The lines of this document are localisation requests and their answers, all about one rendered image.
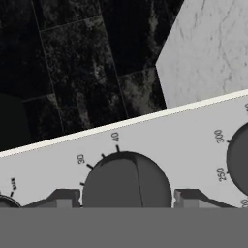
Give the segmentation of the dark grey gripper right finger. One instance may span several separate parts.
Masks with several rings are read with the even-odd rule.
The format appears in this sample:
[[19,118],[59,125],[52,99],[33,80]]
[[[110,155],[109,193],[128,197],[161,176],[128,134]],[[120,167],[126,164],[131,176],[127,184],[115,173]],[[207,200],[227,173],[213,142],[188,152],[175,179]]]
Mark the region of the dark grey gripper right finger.
[[210,199],[199,189],[176,189],[175,208],[233,208],[232,205]]

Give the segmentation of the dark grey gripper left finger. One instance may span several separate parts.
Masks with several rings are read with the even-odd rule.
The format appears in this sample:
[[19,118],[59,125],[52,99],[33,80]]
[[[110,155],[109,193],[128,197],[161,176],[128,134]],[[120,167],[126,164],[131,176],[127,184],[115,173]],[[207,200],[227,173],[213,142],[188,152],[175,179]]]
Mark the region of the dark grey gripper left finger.
[[80,208],[79,189],[56,189],[46,199],[25,205],[25,208]]

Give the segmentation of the white toaster oven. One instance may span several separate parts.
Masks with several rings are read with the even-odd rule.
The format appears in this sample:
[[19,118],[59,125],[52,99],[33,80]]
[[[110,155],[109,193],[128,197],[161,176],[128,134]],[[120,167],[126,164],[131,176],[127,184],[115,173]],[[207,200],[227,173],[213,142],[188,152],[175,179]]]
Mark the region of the white toaster oven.
[[82,190],[104,157],[123,151],[153,160],[176,189],[199,189],[210,199],[248,208],[226,157],[234,133],[248,123],[248,91],[78,132],[0,153],[0,195],[20,207],[56,189]]

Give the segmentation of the grey timer knob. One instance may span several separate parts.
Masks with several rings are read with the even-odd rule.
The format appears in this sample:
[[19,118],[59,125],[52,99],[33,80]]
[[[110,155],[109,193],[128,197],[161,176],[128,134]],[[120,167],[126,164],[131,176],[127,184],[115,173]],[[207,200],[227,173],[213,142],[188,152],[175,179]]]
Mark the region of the grey timer knob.
[[88,174],[84,207],[167,207],[172,195],[168,178],[150,158],[130,151],[112,153]]

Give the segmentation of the grey function knob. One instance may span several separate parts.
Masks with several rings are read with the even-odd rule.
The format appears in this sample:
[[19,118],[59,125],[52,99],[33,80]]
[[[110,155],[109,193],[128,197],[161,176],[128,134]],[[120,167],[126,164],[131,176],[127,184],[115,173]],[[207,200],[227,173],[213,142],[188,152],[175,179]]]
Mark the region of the grey function knob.
[[20,208],[20,204],[10,197],[0,195],[0,208]]

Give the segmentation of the grey temperature knob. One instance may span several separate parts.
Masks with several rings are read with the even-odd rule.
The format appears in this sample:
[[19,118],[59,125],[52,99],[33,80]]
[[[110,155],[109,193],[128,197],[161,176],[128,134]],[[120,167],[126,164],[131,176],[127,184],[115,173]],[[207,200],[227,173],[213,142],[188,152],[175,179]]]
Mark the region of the grey temperature knob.
[[241,126],[232,136],[226,163],[232,182],[248,196],[248,123]]

